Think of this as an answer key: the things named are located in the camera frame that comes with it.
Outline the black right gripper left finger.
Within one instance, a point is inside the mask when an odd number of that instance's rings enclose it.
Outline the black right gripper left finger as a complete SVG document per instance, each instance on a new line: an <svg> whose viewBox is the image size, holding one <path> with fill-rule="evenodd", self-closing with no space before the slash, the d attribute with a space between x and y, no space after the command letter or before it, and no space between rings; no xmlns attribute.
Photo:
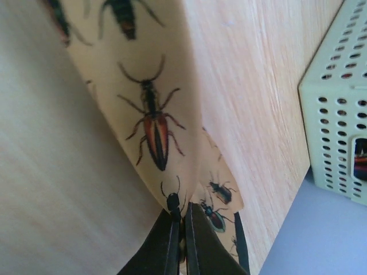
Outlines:
<svg viewBox="0 0 367 275"><path fill-rule="evenodd" d="M119 274L179 274L179 226L179 222L174 222L171 215L162 210L140 249Z"/></svg>

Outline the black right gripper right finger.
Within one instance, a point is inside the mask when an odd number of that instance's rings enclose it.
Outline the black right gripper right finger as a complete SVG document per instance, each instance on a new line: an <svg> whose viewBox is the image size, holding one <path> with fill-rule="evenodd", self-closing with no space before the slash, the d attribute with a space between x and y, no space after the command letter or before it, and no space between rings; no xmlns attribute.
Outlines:
<svg viewBox="0 0 367 275"><path fill-rule="evenodd" d="M188 204L185 230L187 274L247 274L223 247L197 203Z"/></svg>

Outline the yellow beetle print tie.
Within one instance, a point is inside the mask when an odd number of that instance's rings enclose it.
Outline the yellow beetle print tie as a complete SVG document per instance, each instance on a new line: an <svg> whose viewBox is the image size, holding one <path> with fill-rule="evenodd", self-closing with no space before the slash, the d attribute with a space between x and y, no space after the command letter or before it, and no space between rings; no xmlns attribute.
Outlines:
<svg viewBox="0 0 367 275"><path fill-rule="evenodd" d="M202 125L182 1L43 1L57 35L149 192L179 222L201 206L221 244L249 273L239 187Z"/></svg>

